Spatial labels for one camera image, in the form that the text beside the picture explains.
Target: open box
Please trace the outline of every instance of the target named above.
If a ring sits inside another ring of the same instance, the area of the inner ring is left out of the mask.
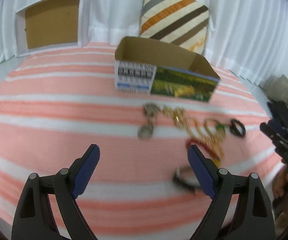
[[[116,90],[208,102],[220,81],[203,56],[158,40],[126,36],[115,60]]]

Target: curtain fold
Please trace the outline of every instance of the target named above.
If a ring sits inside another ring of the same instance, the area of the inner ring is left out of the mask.
[[[0,0],[0,62],[16,53],[15,12],[38,0]],[[210,9],[204,55],[215,67],[261,84],[280,67],[288,42],[287,0],[198,0]],[[89,40],[137,36],[143,0],[91,0]]]

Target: gray stripe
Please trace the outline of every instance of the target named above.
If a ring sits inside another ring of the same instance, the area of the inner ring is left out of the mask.
[[[151,0],[151,1],[148,1],[142,8],[142,16],[148,11],[150,10],[151,8],[153,8],[155,5],[163,2],[165,0]]]

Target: striped tablecloth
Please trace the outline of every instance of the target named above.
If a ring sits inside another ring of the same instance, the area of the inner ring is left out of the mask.
[[[90,43],[30,56],[0,84],[1,218],[12,224],[30,173],[55,174],[95,143],[100,162],[77,203],[97,237],[188,239],[211,201],[202,192],[191,195],[172,184],[175,168],[188,164],[188,136],[172,120],[160,115],[154,137],[137,138],[148,101],[182,106],[201,122],[241,120],[247,136],[228,134],[222,167],[232,174],[257,172],[265,185],[271,181],[280,158],[259,130],[268,116],[238,78],[216,68],[222,80],[209,103],[116,92],[114,51],[108,44]],[[67,236],[52,196],[51,204]]]

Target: silver screw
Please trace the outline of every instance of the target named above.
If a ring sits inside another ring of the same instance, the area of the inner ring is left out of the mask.
[[[219,169],[220,174],[222,175],[226,175],[228,173],[228,171],[226,169]]]
[[[36,173],[31,173],[31,174],[29,175],[29,178],[30,178],[30,179],[35,179],[35,178],[36,178],[36,175],[37,175]]]
[[[252,177],[253,179],[258,179],[258,175],[257,175],[257,173],[255,173],[255,172],[253,172],[253,173],[251,174],[251,177]]]
[[[63,168],[63,169],[60,170],[60,173],[61,173],[62,175],[68,174],[68,172],[69,172],[69,169],[68,169],[68,168]]]

